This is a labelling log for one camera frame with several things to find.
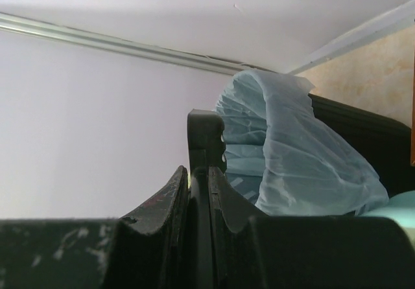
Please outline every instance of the beige floor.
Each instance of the beige floor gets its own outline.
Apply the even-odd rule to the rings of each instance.
[[[412,123],[415,26],[300,73],[312,93]]]

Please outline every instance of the white panel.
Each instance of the white panel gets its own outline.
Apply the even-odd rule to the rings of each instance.
[[[121,216],[187,165],[229,77],[0,32],[0,218]]]
[[[331,54],[339,45],[318,51],[409,1],[0,0],[0,11],[139,43],[290,71],[315,60],[310,55]]]

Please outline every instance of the marble floor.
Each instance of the marble floor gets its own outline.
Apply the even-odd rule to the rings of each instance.
[[[312,93],[412,124],[415,26],[304,71]]]

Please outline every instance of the wall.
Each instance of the wall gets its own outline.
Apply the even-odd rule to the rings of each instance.
[[[0,32],[0,218],[121,216],[187,165],[229,76]]]
[[[313,93],[412,124],[415,27],[305,71]]]

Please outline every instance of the translucent garbage bag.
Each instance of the translucent garbage bag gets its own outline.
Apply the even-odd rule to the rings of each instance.
[[[233,77],[215,111],[227,176],[269,215],[356,215],[388,202],[372,166],[314,117],[305,78],[260,70]]]

